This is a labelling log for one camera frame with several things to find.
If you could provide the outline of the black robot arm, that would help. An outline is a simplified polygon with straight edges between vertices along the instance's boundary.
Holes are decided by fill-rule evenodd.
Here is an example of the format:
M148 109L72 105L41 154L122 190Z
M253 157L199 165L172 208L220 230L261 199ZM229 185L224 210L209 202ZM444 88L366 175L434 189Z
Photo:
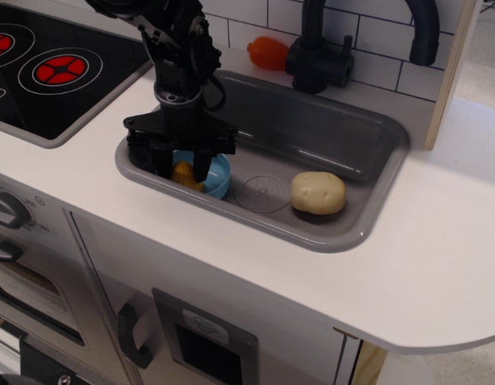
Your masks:
M226 93L215 76L221 52L198 1L90 1L97 13L120 19L140 33L155 70L160 107L128 117L128 145L144 148L159 176L171 174L176 150L193 153L193 171L204 181L212 159L236 150L237 128L213 117Z

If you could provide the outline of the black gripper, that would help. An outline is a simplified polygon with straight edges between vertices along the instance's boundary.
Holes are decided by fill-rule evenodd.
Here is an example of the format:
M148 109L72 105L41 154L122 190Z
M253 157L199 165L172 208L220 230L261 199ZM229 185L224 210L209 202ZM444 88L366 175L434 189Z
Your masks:
M128 142L150 149L156 174L169 178L172 172L172 149L192 151L196 180L206 180L212 155L236 152L237 128L213 114L225 106L226 93L222 85L214 86L218 93L207 103L203 87L180 95L154 86L159 107L143 115L124 119Z

